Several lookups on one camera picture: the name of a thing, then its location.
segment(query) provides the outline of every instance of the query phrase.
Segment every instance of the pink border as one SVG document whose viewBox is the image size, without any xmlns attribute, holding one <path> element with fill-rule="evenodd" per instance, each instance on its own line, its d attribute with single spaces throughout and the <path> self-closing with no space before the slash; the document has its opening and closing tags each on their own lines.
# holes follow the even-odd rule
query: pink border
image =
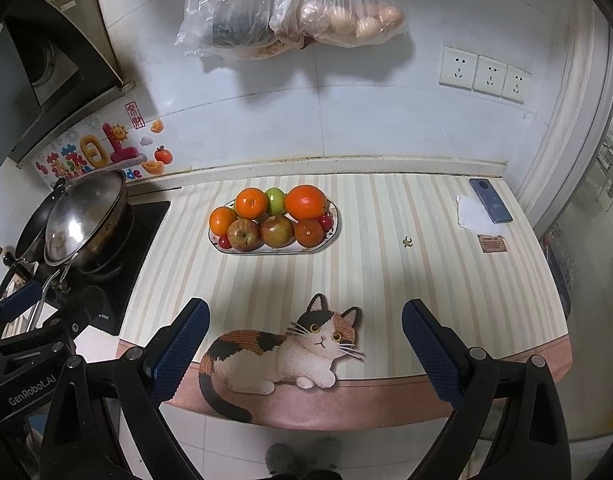
<svg viewBox="0 0 613 480">
<path fill-rule="evenodd" d="M 135 345 L 120 340 L 117 356 L 132 346 Z M 555 382 L 565 376 L 573 363 L 568 335 L 505 359 L 525 362 L 534 354 L 544 357 Z M 215 386 L 224 399 L 249 410 L 254 424 L 272 428 L 367 430 L 433 420 L 451 413 L 451 406 L 436 396 L 426 375 L 338 381 L 330 390 L 301 390 L 292 384 L 277 384 L 269 396 L 236 394 L 218 381 Z M 190 365 L 169 403 L 191 412 L 219 416 L 200 392 L 197 363 Z"/>
</svg>

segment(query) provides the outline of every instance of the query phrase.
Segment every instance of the blue gripper pad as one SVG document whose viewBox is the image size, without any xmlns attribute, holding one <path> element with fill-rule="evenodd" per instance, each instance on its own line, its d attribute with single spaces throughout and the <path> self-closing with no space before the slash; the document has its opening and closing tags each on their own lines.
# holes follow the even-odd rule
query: blue gripper pad
<svg viewBox="0 0 613 480">
<path fill-rule="evenodd" d="M 150 368 L 146 370 L 152 379 L 149 397 L 155 406 L 173 399 L 208 331 L 209 321 L 208 305 L 193 298 L 173 323 L 158 330 L 147 345 L 144 366 Z M 150 354 L 155 354 L 154 359 L 149 359 Z"/>
<path fill-rule="evenodd" d="M 422 309 L 435 320 L 421 300 L 411 300 L 402 310 L 402 330 L 440 400 L 449 402 L 457 410 L 463 396 L 460 370 L 424 318 Z M 443 329 L 437 321 L 435 325 L 436 330 Z"/>
<path fill-rule="evenodd" d="M 10 323 L 42 299 L 42 285 L 30 281 L 8 298 L 0 301 L 0 320 Z"/>
</svg>

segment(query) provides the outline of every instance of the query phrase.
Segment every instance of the gas stove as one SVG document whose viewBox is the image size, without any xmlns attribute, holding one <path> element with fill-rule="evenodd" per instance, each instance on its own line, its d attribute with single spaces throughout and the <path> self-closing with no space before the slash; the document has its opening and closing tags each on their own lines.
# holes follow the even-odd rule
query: gas stove
<svg viewBox="0 0 613 480">
<path fill-rule="evenodd" d="M 86 286 L 97 285 L 106 293 L 109 308 L 93 319 L 91 325 L 119 335 L 140 269 L 170 205 L 171 202 L 163 201 L 131 206 L 121 221 L 125 223 L 126 233 L 111 241 L 109 253 L 103 256 L 107 260 L 93 262 L 84 269 L 69 270 L 66 291 L 64 287 L 50 289 L 46 302 L 62 308 Z M 41 265 L 33 278 L 43 283 L 53 270 L 53 267 Z"/>
</svg>

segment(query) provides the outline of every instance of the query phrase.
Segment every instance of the countertop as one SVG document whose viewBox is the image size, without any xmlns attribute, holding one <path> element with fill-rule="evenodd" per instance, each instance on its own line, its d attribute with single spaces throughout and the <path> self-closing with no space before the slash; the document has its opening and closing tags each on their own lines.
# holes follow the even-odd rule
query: countertop
<svg viewBox="0 0 613 480">
<path fill-rule="evenodd" d="M 283 334 L 321 292 L 334 311 L 363 310 L 357 346 L 364 361 L 334 362 L 338 381 L 328 390 L 300 390 L 293 384 L 277 385 L 270 396 L 216 390 L 246 405 L 254 422 L 269 426 L 331 430 L 419 422 L 450 412 L 435 397 L 401 329 L 402 307 L 421 298 L 467 346 L 481 346 L 494 358 L 541 353 L 558 380 L 570 367 L 571 349 L 555 284 L 519 204 L 502 179 L 491 181 L 514 218 L 507 225 L 506 253 L 484 254 L 477 235 L 458 226 L 456 196 L 475 197 L 467 176 L 282 176 L 184 187 L 171 201 L 144 262 L 118 351 L 144 346 L 190 298 L 204 299 L 211 326 L 171 402 L 214 415 L 197 377 L 196 363 L 208 346 L 236 329 Z M 339 210 L 339 234 L 323 250 L 241 256 L 219 253 L 209 242 L 209 214 L 240 190 L 289 190 L 298 184 L 319 187 Z M 404 238 L 411 239 L 410 247 Z M 333 399 L 325 403 L 335 406 L 328 420 L 296 410 L 296 403 L 322 406 Z M 347 402 L 353 403 L 353 413 L 362 406 L 368 413 L 349 417 L 341 408 Z M 390 407 L 394 404 L 397 410 Z"/>
</svg>

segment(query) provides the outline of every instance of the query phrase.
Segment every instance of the red chinese character stamp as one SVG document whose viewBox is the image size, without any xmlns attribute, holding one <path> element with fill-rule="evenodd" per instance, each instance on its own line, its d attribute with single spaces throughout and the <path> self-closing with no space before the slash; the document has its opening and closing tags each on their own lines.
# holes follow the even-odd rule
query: red chinese character stamp
<svg viewBox="0 0 613 480">
<path fill-rule="evenodd" d="M 128 118 L 131 119 L 131 124 L 133 124 L 133 127 L 136 130 L 146 126 L 146 123 L 142 118 L 142 114 L 138 109 L 138 104 L 135 101 L 131 101 L 130 103 L 124 105 L 124 107 L 126 109 L 126 113 L 128 114 Z"/>
</svg>

